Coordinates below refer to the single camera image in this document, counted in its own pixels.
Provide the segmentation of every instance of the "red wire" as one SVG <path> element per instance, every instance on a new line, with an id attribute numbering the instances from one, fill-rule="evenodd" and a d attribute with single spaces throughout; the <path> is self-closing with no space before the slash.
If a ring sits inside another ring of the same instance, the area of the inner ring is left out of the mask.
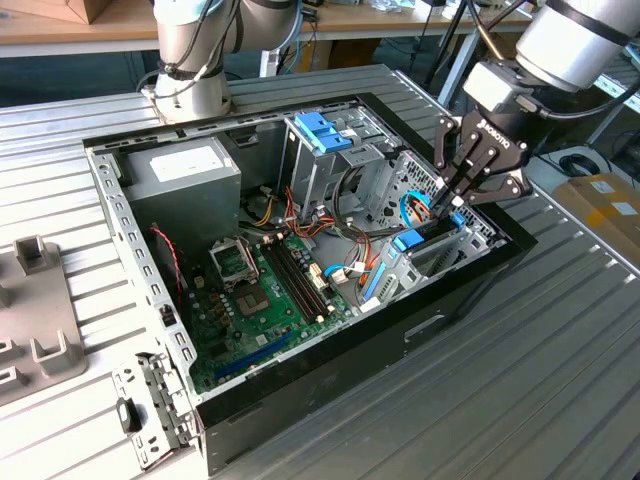
<path id="1" fill-rule="evenodd" d="M 182 303 L 182 284 L 180 283 L 180 266 L 178 265 L 178 255 L 176 254 L 175 248 L 173 248 L 173 242 L 169 240 L 162 230 L 159 228 L 151 227 L 149 230 L 160 235 L 160 237 L 164 240 L 171 251 L 171 256 L 173 257 L 173 268 L 176 270 L 176 283 L 178 284 L 178 303 Z"/>

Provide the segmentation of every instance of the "workbench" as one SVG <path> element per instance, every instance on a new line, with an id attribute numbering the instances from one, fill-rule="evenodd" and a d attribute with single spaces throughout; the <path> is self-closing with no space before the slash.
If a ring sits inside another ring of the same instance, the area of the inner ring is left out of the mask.
<path id="1" fill-rule="evenodd" d="M 327 3 L 318 9 L 317 40 L 384 38 L 420 35 L 430 8 L 416 0 L 415 9 L 382 13 L 364 3 L 346 6 Z M 157 50 L 158 31 L 148 0 L 113 0 L 91 25 L 66 22 L 3 10 L 0 15 L 0 58 Z M 505 18 L 497 32 L 521 32 L 531 19 L 519 12 Z M 450 20 L 432 15 L 426 35 L 442 35 Z M 459 33 L 473 31 L 463 19 Z M 300 40 L 313 30 L 303 24 Z"/>
<path id="2" fill-rule="evenodd" d="M 231 83 L 241 112 L 371 91 L 433 141 L 444 112 L 384 66 Z M 144 478 L 111 369 L 158 348 L 109 236 L 82 138 L 158 125 L 138 94 L 0 110 L 0 251 L 60 245 L 89 368 L 0 408 L 2 478 Z M 544 192 L 504 205 L 538 240 L 464 320 L 220 479 L 619 478 L 640 465 L 638 271 Z M 199 454 L 148 478 L 204 478 Z"/>

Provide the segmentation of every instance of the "metal table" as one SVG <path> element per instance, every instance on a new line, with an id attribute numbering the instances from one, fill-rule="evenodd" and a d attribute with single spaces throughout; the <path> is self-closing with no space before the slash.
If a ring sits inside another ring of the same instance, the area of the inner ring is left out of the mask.
<path id="1" fill-rule="evenodd" d="M 232 84 L 241 110 L 369 90 L 424 138 L 441 109 L 370 66 Z M 137 94 L 0 111 L 0 248 L 59 243 L 89 359 L 0 408 L 2 478 L 137 478 L 111 368 L 153 351 L 79 140 L 158 124 Z M 638 280 L 542 194 L 507 211 L 538 246 L 472 315 L 226 469 L 222 479 L 620 478 L 640 465 Z M 195 450 L 151 478 L 202 478 Z"/>
<path id="2" fill-rule="evenodd" d="M 631 60 L 618 56 L 611 62 L 611 65 L 607 67 L 604 73 L 598 77 L 594 85 L 612 97 L 619 97 L 629 86 L 638 80 L 638 77 L 640 77 L 640 70 L 631 64 Z M 602 123 L 594 130 L 587 142 L 595 142 L 618 116 L 625 105 L 637 114 L 640 114 L 640 92 L 636 93 L 624 104 L 612 109 L 604 120 L 602 120 Z"/>

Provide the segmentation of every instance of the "green circuit board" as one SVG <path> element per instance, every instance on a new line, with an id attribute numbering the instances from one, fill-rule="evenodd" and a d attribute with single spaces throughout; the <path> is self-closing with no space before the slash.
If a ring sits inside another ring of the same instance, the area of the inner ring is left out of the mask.
<path id="1" fill-rule="evenodd" d="M 284 244 L 289 252 L 301 257 L 301 270 L 308 269 L 308 264 L 313 260 L 302 241 L 289 237 Z M 259 287 L 257 293 L 263 302 L 266 297 L 268 307 L 260 311 L 243 315 L 235 298 L 237 293 L 228 293 L 221 288 L 210 257 L 203 258 L 195 269 L 197 275 L 187 279 L 189 294 L 183 309 L 183 320 L 198 354 L 190 370 L 198 393 L 208 391 L 283 351 L 327 332 L 352 315 L 349 305 L 339 294 L 325 290 L 320 292 L 320 296 L 326 305 L 331 305 L 335 310 L 323 322 L 309 323 L 262 255 L 260 245 L 250 247 L 250 251 L 260 276 L 254 286 L 245 285 L 244 288 Z M 204 284 L 199 282 L 200 288 L 196 287 L 196 276 L 204 280 Z M 256 356 L 255 363 L 251 361 L 251 355 Z"/>

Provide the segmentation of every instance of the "side panel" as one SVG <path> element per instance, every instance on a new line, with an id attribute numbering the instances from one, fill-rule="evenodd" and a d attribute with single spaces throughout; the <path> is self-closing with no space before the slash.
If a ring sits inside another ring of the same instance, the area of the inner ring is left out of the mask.
<path id="1" fill-rule="evenodd" d="M 462 318 L 505 269 L 503 266 L 475 278 L 238 413 L 214 425 L 205 423 L 204 445 L 209 474 L 213 475 L 432 339 L 440 330 Z M 206 412 L 216 408 L 214 403 L 224 402 L 225 397 L 223 394 L 198 408 L 205 414 L 202 417 L 205 422 Z"/>

